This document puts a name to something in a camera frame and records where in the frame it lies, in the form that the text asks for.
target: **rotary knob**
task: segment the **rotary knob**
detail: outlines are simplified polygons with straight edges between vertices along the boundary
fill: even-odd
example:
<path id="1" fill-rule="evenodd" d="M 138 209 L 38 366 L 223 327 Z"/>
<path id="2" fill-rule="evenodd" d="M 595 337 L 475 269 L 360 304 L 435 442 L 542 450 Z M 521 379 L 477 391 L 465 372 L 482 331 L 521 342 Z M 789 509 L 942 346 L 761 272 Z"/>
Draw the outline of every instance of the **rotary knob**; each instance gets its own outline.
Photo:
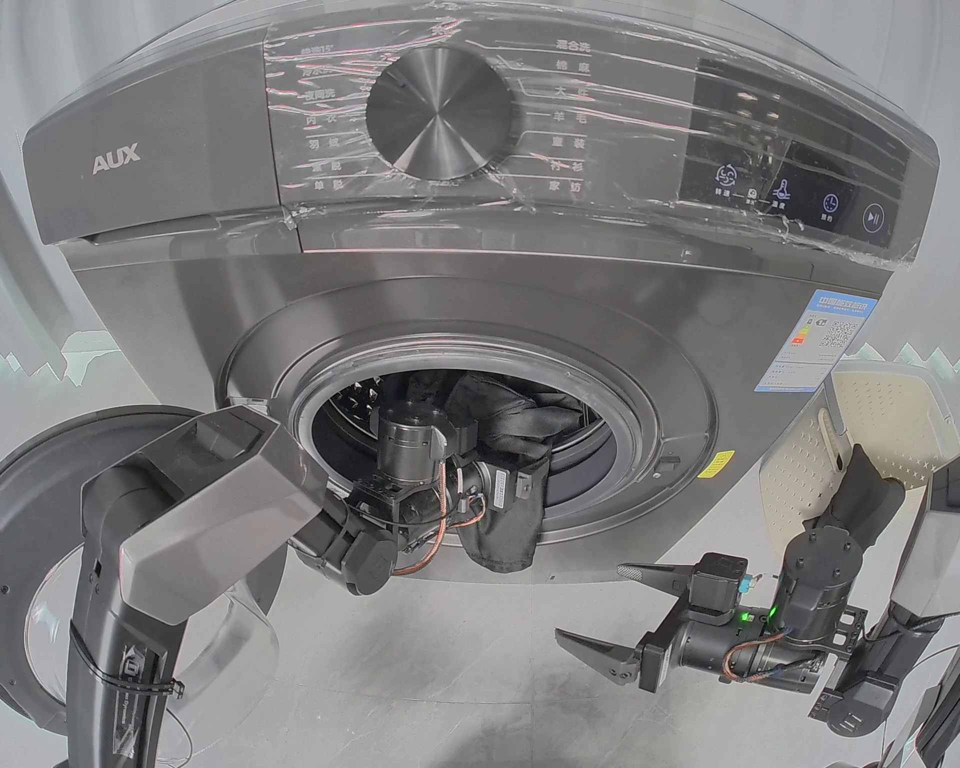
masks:
<path id="1" fill-rule="evenodd" d="M 418 179 L 469 176 L 509 141 L 510 89 L 485 61 L 458 48 L 417 48 L 373 84 L 367 131 L 395 168 Z"/>

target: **black garment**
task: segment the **black garment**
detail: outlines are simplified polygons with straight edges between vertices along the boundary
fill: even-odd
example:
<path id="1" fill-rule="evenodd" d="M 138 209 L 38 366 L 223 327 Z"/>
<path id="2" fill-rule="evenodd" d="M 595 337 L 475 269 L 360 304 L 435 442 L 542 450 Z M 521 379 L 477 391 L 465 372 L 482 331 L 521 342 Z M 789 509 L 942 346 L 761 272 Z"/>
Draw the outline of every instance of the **black garment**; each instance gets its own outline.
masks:
<path id="1" fill-rule="evenodd" d="M 496 573 L 530 567 L 543 524 L 543 500 L 550 471 L 550 450 L 558 436 L 580 427 L 576 398 L 556 392 L 522 395 L 502 380 L 482 373 L 459 373 L 445 401 L 448 412 L 460 411 L 478 424 L 480 453 L 506 458 L 533 477 L 527 499 L 517 499 L 508 512 L 488 511 L 479 522 L 458 528 L 460 542 L 472 560 Z M 415 376 L 420 394 L 437 394 L 449 379 Z"/>

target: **play pause button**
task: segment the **play pause button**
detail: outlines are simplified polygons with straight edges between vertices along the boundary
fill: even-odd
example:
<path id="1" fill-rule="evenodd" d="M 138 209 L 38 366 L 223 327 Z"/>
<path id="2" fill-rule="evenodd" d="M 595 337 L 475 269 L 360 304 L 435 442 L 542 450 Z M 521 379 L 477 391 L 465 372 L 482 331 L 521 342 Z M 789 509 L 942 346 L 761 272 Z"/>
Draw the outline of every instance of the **play pause button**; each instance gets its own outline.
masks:
<path id="1" fill-rule="evenodd" d="M 863 228 L 873 234 L 879 232 L 883 226 L 883 206 L 880 203 L 870 203 L 863 211 Z"/>

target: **control panel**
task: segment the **control panel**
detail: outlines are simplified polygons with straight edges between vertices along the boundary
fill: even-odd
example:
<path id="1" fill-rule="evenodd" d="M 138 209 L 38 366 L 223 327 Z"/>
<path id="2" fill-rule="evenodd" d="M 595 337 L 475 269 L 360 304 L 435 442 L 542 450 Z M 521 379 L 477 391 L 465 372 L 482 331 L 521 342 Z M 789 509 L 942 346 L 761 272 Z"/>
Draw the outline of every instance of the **control panel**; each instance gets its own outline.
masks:
<path id="1" fill-rule="evenodd" d="M 392 11 L 270 31 L 284 204 L 659 207 L 891 245 L 910 151 L 798 78 L 595 17 Z"/>
<path id="2" fill-rule="evenodd" d="M 701 60 L 680 198 L 886 247 L 910 153 L 823 96 Z"/>
<path id="3" fill-rule="evenodd" d="M 915 256 L 936 147 L 838 68 L 549 3 L 348 5 L 158 43 L 44 117 L 24 140 L 44 242 L 431 201 Z"/>

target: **energy label sticker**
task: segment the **energy label sticker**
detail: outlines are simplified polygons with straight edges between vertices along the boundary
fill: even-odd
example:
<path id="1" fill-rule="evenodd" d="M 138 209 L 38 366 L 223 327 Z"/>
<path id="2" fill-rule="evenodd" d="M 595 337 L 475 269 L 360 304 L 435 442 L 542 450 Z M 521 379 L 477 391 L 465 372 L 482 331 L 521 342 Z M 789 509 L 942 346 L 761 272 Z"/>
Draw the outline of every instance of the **energy label sticker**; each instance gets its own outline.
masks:
<path id="1" fill-rule="evenodd" d="M 816 392 L 876 299 L 817 291 L 754 392 Z"/>

